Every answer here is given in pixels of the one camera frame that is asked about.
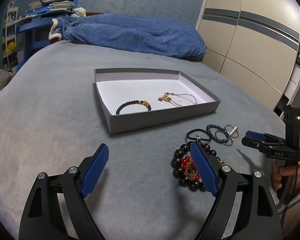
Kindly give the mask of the person's right hand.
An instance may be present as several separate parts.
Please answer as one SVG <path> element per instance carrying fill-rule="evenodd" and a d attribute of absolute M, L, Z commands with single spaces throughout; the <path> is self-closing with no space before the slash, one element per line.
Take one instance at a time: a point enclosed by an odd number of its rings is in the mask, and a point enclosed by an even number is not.
<path fill-rule="evenodd" d="M 297 166 L 286 166 L 278 167 L 275 162 L 273 162 L 271 174 L 271 183 L 274 191 L 281 189 L 283 177 L 292 176 L 293 185 L 289 189 L 289 194 L 296 193 L 300 189 L 300 162 Z"/>

